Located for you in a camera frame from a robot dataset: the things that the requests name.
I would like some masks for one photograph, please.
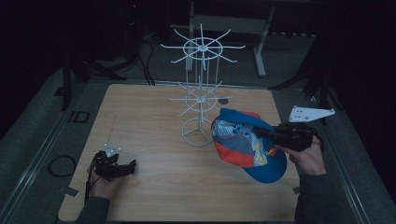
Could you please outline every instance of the cap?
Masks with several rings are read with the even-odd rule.
[[[276,182],[285,174],[286,155],[272,139],[256,136],[254,127],[275,131],[257,113],[222,108],[212,123],[215,147],[222,160],[242,167],[257,181]]]

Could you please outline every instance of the white wire display rack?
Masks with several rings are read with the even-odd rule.
[[[195,82],[189,82],[189,71],[187,69],[186,84],[182,85],[180,82],[178,82],[178,85],[186,90],[186,97],[178,99],[169,98],[169,100],[171,101],[184,101],[186,103],[187,109],[183,111],[180,116],[184,115],[188,111],[195,111],[198,113],[198,117],[187,120],[181,129],[181,135],[183,136],[184,140],[190,145],[200,147],[212,142],[212,134],[210,133],[211,122],[204,118],[204,113],[213,108],[219,110],[216,107],[216,103],[219,99],[227,100],[229,98],[232,98],[232,96],[216,96],[216,88],[221,85],[221,82],[218,83],[219,59],[224,59],[230,63],[237,62],[222,56],[221,54],[223,50],[242,49],[245,47],[222,46],[219,40],[230,32],[231,30],[217,38],[204,37],[203,26],[201,24],[201,36],[192,39],[188,39],[186,36],[180,34],[177,30],[175,30],[175,33],[177,35],[187,40],[183,46],[169,47],[161,45],[162,47],[167,49],[183,50],[185,54],[184,57],[181,57],[176,61],[171,61],[171,63],[179,63],[189,58],[195,61]],[[209,83],[210,61],[214,59],[217,59],[215,66],[215,79],[214,83]],[[205,124],[209,125],[207,129],[204,129]],[[202,138],[200,138],[199,141],[197,141],[197,138],[191,137],[192,135],[197,133],[203,136]]]

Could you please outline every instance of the gray floor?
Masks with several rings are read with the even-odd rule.
[[[257,76],[251,46],[226,50],[223,56],[237,63],[220,61],[219,80],[224,85],[263,88],[279,84],[295,75],[313,38],[271,35],[264,52],[267,77]],[[177,49],[164,49],[153,44],[149,71],[158,85],[168,81],[185,81],[184,63],[170,63],[182,56]],[[150,47],[144,44],[141,55],[145,62]],[[92,74],[89,83],[73,83],[73,101],[62,112],[63,99],[53,96],[62,86],[62,71],[55,73],[43,85],[25,112],[0,142],[1,175],[0,202],[2,223],[63,223],[57,213],[64,195],[59,191],[68,186],[71,177],[50,175],[47,167],[60,155],[78,161],[89,135],[96,113],[111,83],[147,85],[140,65],[120,72],[126,81],[115,81],[100,74]],[[286,121],[294,105],[315,107],[317,102],[305,97],[301,89],[305,80],[283,91],[273,91],[282,121]],[[334,107],[336,113],[327,118],[328,125],[312,123],[325,139],[325,162],[334,179],[329,186],[334,197],[345,207],[345,223],[394,223],[395,205],[382,185],[364,146],[347,114]],[[89,112],[87,123],[71,121],[73,111]],[[52,167],[61,174],[73,170],[69,160],[59,160]]]

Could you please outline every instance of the wooden table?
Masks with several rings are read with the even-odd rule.
[[[295,166],[273,184],[262,184],[242,168],[222,161],[213,144],[194,147],[181,128],[197,112],[186,110],[186,91],[179,86],[109,86],[70,187],[80,191],[65,197],[59,211],[63,221],[75,220],[84,204],[87,167],[107,143],[120,147],[119,164],[137,160],[112,202],[108,220],[115,221],[287,221],[293,220],[299,180]],[[280,122],[271,92],[217,89],[232,96],[227,105],[254,111],[272,125]],[[219,111],[205,112],[213,120]]]

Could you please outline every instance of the dark background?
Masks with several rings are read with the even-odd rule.
[[[228,2],[223,6],[241,16],[262,14],[257,9],[246,12],[238,1]],[[329,60],[331,84],[395,200],[396,184],[392,181],[396,127],[395,3],[348,1],[335,6],[328,5],[329,1],[314,2],[318,4],[278,3],[271,31],[317,35],[316,41],[325,52],[314,57]],[[216,3],[202,1],[197,10],[210,14],[210,8],[216,8],[210,4]],[[169,24],[188,24],[189,7],[188,1],[183,0],[2,1],[0,137],[44,81],[62,67],[64,43],[68,49],[84,52],[94,59],[111,60],[117,55],[134,54],[138,52],[143,29],[140,25],[149,24],[150,29],[166,39]],[[131,22],[136,24],[128,33],[125,27]]]

